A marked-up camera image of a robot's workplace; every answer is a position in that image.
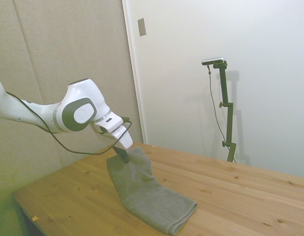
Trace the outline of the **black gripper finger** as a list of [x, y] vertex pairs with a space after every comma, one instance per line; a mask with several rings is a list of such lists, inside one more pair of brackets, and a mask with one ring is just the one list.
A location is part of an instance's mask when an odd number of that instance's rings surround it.
[[129, 157], [126, 150], [118, 147], [113, 147], [113, 150], [116, 152], [117, 155], [120, 155], [121, 159], [125, 164], [129, 163]]

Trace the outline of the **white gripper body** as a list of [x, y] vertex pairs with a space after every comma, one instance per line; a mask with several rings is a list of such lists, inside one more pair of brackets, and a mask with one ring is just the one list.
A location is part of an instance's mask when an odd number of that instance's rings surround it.
[[100, 141], [121, 149], [129, 149], [133, 145], [133, 140], [124, 125], [119, 126], [112, 133], [97, 134]]

